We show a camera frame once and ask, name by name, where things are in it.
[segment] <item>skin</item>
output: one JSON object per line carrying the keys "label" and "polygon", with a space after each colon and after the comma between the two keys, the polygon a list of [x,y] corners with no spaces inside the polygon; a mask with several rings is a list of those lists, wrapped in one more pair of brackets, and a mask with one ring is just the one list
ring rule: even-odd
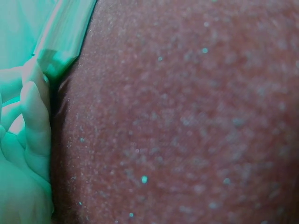
{"label": "skin", "polygon": [[50,224],[49,87],[35,58],[0,70],[0,106],[0,223]]}

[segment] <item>finger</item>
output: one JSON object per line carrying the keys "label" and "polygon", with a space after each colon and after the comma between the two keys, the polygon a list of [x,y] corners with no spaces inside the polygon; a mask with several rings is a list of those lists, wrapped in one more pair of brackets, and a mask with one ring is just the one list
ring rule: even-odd
{"label": "finger", "polygon": [[2,152],[2,141],[3,141],[4,135],[5,135],[4,127],[2,127],[2,125],[0,125],[0,162],[1,162],[1,160],[5,159],[4,154]]}
{"label": "finger", "polygon": [[25,159],[35,173],[48,181],[51,127],[48,110],[34,82],[29,81],[24,85],[21,90],[20,103],[27,141]]}
{"label": "finger", "polygon": [[20,114],[10,126],[9,133],[17,136],[17,139],[23,148],[26,148],[26,136],[25,136],[25,122],[23,115]]}
{"label": "finger", "polygon": [[0,70],[0,92],[2,103],[20,94],[22,88],[21,67]]}
{"label": "finger", "polygon": [[1,116],[1,125],[4,127],[6,131],[9,130],[10,126],[16,120],[16,118],[21,114],[20,110],[20,102],[15,102],[4,106],[2,108],[2,116]]}
{"label": "finger", "polygon": [[23,66],[22,84],[23,86],[28,82],[33,81],[40,93],[43,103],[46,105],[48,112],[50,112],[50,98],[49,98],[49,80],[43,74],[36,57],[31,58]]}

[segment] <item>green fabric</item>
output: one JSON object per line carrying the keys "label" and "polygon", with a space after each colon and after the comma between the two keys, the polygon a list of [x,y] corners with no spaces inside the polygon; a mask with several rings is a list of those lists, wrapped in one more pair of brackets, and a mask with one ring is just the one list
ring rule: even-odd
{"label": "green fabric", "polygon": [[0,69],[31,58],[56,0],[0,0]]}

